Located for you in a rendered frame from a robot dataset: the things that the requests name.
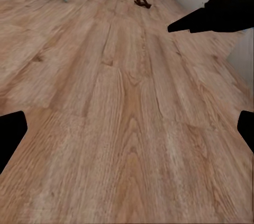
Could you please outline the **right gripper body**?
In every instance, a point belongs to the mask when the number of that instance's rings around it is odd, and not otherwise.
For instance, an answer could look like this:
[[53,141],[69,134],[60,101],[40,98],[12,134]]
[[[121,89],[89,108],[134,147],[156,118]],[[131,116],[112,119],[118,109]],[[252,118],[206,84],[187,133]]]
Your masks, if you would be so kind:
[[208,2],[212,31],[236,32],[254,28],[254,0],[209,0]]

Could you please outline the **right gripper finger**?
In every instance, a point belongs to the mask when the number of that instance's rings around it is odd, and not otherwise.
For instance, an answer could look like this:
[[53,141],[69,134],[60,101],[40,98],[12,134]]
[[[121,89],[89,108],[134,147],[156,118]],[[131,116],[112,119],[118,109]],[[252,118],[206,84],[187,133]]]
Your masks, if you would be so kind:
[[195,29],[190,29],[190,33],[207,32],[210,30],[212,31],[212,21],[211,20],[208,22],[207,26],[202,26],[202,27],[198,27]]
[[170,33],[195,29],[202,26],[207,26],[211,20],[209,2],[205,3],[205,7],[201,7],[199,10],[189,13],[178,21],[168,25],[168,31]]

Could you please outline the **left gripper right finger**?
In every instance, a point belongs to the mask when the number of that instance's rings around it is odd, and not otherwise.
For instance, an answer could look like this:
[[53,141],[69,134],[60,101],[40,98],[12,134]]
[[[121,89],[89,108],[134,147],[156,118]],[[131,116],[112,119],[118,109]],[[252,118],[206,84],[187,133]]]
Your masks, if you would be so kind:
[[237,129],[254,153],[254,113],[242,111],[238,120]]

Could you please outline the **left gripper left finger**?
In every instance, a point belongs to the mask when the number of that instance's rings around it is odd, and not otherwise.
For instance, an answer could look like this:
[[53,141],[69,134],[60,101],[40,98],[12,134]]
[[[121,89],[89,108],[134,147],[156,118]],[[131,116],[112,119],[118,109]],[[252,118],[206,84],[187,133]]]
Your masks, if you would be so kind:
[[0,116],[0,173],[28,130],[22,111]]

